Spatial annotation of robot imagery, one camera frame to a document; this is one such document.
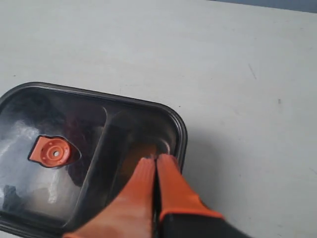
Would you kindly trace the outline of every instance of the orange valve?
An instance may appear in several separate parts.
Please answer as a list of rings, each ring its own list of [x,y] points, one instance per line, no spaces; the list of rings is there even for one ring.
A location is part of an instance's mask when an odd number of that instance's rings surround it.
[[[46,167],[64,165],[71,154],[69,143],[62,138],[40,136],[30,156],[30,160]]]

